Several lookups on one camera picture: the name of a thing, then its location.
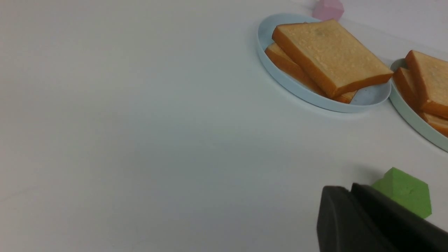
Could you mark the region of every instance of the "bread crust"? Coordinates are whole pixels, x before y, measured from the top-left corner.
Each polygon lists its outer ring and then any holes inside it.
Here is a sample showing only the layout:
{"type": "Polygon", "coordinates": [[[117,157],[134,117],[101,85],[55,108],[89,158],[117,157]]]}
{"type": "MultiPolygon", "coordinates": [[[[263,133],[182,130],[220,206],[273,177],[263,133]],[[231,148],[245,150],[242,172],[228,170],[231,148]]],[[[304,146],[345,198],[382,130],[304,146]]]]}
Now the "bread crust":
{"type": "Polygon", "coordinates": [[[394,75],[392,76],[395,86],[397,87],[399,93],[401,94],[401,97],[405,100],[405,102],[409,105],[409,107],[412,108],[413,111],[418,111],[418,99],[415,96],[414,92],[412,92],[412,89],[410,87],[410,83],[408,83],[408,80],[405,77],[404,73],[405,69],[399,68],[394,75]]]}

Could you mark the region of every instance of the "green block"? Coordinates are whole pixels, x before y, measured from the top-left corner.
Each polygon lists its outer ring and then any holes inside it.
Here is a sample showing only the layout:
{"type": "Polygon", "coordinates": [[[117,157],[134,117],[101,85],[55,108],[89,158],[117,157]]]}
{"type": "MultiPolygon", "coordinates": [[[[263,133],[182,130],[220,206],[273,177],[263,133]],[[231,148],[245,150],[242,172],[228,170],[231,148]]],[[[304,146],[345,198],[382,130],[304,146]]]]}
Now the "green block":
{"type": "Polygon", "coordinates": [[[393,167],[372,187],[422,218],[432,214],[428,184],[404,171],[393,167]]]}

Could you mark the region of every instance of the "bread slice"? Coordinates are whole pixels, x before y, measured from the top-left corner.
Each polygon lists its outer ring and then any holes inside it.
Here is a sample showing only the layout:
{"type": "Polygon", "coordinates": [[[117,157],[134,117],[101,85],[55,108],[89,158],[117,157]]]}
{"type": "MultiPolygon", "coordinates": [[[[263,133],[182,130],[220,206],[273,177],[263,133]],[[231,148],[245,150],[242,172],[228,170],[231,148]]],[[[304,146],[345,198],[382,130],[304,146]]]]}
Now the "bread slice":
{"type": "Polygon", "coordinates": [[[404,68],[399,68],[393,74],[395,86],[401,94],[401,97],[414,111],[420,111],[418,107],[418,93],[411,72],[404,68]]]}
{"type": "Polygon", "coordinates": [[[335,20],[278,25],[272,39],[329,98],[386,83],[393,74],[335,20]]]}
{"type": "MultiPolygon", "coordinates": [[[[303,71],[302,67],[297,65],[293,60],[291,60],[288,55],[276,44],[273,43],[269,45],[265,50],[266,55],[269,59],[278,67],[280,70],[290,75],[303,85],[307,86],[311,91],[319,94],[321,96],[327,97],[324,91],[303,71]]],[[[350,92],[336,97],[334,100],[350,103],[355,96],[355,92],[350,92]]]]}
{"type": "Polygon", "coordinates": [[[425,112],[419,113],[420,117],[425,120],[431,127],[442,135],[448,137],[448,120],[425,112]]]}
{"type": "Polygon", "coordinates": [[[448,62],[414,50],[405,60],[417,84],[420,109],[448,117],[448,62]]]}

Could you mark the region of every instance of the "white plate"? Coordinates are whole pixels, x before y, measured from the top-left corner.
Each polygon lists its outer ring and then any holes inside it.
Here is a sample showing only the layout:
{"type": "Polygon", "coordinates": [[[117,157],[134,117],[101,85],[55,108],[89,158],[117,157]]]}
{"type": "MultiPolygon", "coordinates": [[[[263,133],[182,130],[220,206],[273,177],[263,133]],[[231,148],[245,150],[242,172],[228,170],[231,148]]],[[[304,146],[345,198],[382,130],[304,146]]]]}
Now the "white plate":
{"type": "Polygon", "coordinates": [[[257,32],[257,52],[261,63],[269,74],[280,85],[302,100],[332,111],[357,113],[371,109],[372,107],[375,107],[387,100],[391,93],[390,83],[366,87],[359,90],[350,104],[337,102],[320,96],[309,90],[302,83],[285,74],[282,70],[278,69],[265,54],[264,50],[266,50],[266,48],[274,42],[272,40],[272,33],[277,25],[303,22],[311,23],[319,21],[320,20],[309,16],[292,13],[280,13],[269,16],[260,23],[257,32]]]}
{"type": "MultiPolygon", "coordinates": [[[[392,63],[391,70],[396,71],[399,67],[408,68],[404,59],[399,59],[392,63]]],[[[448,138],[442,135],[440,132],[436,131],[431,125],[427,124],[417,113],[415,113],[411,107],[405,102],[403,97],[401,97],[400,92],[395,86],[393,79],[391,78],[389,82],[392,84],[392,92],[390,99],[392,105],[395,107],[397,112],[403,117],[403,119],[411,125],[420,135],[426,138],[428,141],[433,143],[435,146],[448,152],[448,138]]]]}

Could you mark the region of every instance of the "white table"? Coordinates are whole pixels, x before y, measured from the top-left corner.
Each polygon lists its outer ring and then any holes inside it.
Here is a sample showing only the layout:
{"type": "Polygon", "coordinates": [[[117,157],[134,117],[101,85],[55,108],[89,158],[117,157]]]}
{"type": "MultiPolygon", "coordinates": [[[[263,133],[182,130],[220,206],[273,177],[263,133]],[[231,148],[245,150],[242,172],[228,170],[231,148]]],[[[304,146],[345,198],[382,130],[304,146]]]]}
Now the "white table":
{"type": "MultiPolygon", "coordinates": [[[[448,154],[389,102],[325,111],[261,66],[258,23],[297,6],[0,3],[1,251],[318,251],[322,187],[392,166],[448,230],[448,154]]],[[[342,23],[381,57],[420,49],[342,23]]]]}

